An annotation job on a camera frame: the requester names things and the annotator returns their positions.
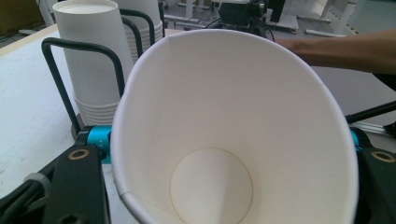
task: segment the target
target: white paper cup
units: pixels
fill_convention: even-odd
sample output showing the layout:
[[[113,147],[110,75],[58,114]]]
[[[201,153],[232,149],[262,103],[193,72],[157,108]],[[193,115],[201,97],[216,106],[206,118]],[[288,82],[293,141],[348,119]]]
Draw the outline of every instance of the white paper cup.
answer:
[[[154,26],[158,26],[158,24],[162,22],[157,0],[115,0],[115,2],[119,4],[121,9],[130,9],[146,13],[151,18]],[[122,17],[132,21],[139,30],[149,28],[149,24],[142,18],[131,16]]]
[[[131,28],[129,28],[128,26],[124,25],[125,31],[127,34],[132,34],[133,31],[131,30]],[[162,32],[163,31],[163,22],[161,21],[159,24],[154,25],[154,32],[158,33],[158,32]],[[149,35],[149,28],[146,29],[139,29],[139,33],[142,35]]]
[[[106,0],[71,0],[53,6],[62,39],[99,44],[120,58],[125,79],[134,65],[116,3]],[[90,105],[120,100],[113,63],[100,53],[65,49],[74,93]]]
[[[88,125],[111,125],[113,122],[111,120],[108,121],[102,121],[99,119],[87,119],[87,118],[82,118],[82,121],[86,126]]]
[[[347,123],[290,51],[255,35],[190,31],[148,49],[131,77],[111,157],[139,223],[353,222]]]

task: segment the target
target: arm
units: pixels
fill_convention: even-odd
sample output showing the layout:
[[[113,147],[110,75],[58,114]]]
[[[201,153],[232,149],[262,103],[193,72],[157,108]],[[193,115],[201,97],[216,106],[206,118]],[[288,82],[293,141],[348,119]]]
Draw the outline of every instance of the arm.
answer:
[[[396,29],[366,35],[279,39],[276,42],[312,66],[396,75]]]

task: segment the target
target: stack of paper cups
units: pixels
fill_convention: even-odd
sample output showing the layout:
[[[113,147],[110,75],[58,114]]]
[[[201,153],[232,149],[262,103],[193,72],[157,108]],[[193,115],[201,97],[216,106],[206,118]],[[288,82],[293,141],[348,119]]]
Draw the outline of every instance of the stack of paper cups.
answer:
[[[116,3],[71,0],[57,3],[53,9],[61,39],[98,44],[113,50],[120,58],[126,80],[134,62]],[[64,54],[84,124],[111,124],[120,101],[113,63],[96,52],[65,49]]]
[[[129,9],[140,11],[147,14],[152,22],[154,23],[154,33],[155,33],[155,42],[161,40],[163,38],[163,22],[160,18],[160,10],[158,7],[157,0],[115,0],[122,9]],[[139,29],[141,38],[142,38],[142,47],[143,52],[146,51],[150,47],[149,42],[149,24],[146,20],[139,18],[139,17],[132,17],[132,16],[122,16],[131,22],[133,22],[137,28]],[[136,50],[136,43],[134,39],[134,33],[132,32],[131,28],[124,25],[125,33],[128,38],[129,48],[132,54],[134,61],[137,60],[137,50]]]

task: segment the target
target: white table surface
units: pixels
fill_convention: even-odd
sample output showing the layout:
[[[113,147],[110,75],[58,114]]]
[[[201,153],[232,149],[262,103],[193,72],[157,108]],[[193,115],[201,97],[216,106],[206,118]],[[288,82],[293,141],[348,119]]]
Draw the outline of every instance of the white table surface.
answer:
[[[0,49],[0,198],[74,144],[71,121],[41,50],[50,36],[59,37],[56,25]],[[64,52],[56,47],[52,52],[70,94]],[[113,223],[137,223],[120,201],[111,165],[103,170]]]

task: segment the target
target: blue metal part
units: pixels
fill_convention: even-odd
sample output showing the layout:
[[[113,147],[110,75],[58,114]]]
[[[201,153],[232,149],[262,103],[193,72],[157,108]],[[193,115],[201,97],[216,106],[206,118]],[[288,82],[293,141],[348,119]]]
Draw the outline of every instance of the blue metal part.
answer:
[[[110,164],[110,134],[111,126],[94,126],[88,136],[87,145],[94,144],[100,150],[106,153],[106,158],[102,160],[102,164]]]
[[[358,136],[350,130],[350,134],[352,135],[353,143],[355,144],[355,149],[357,152],[362,151],[361,143],[359,142]]]

